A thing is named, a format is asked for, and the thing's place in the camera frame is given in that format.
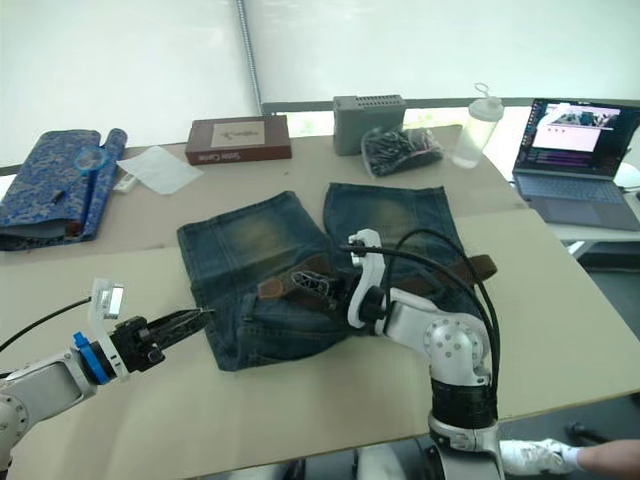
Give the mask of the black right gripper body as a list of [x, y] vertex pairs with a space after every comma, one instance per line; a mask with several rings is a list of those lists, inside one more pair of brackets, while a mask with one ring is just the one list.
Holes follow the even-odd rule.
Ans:
[[325, 299], [331, 313], [347, 312], [358, 283], [359, 275], [354, 273], [340, 272], [337, 277], [328, 278]]

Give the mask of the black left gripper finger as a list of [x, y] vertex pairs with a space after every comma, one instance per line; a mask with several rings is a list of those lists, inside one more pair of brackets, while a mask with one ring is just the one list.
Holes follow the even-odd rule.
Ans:
[[[158, 318], [156, 320], [161, 320], [161, 321], [166, 321], [169, 319], [187, 319], [187, 318], [204, 318], [206, 320], [205, 325], [207, 324], [207, 322], [212, 318], [212, 315], [215, 313], [214, 310], [211, 309], [203, 309], [203, 308], [195, 308], [195, 309], [186, 309], [186, 310], [179, 310], [179, 311], [175, 311], [171, 314], [165, 315], [161, 318]], [[151, 323], [150, 322], [148, 324], [148, 330], [151, 334]]]
[[204, 328], [204, 318], [156, 320], [151, 323], [151, 335], [160, 351], [181, 342]]

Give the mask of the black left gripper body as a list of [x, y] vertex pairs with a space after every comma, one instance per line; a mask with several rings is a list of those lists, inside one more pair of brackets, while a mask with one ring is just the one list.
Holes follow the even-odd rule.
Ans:
[[129, 372], [144, 372], [165, 360], [144, 317], [118, 323], [111, 333], [111, 341]]

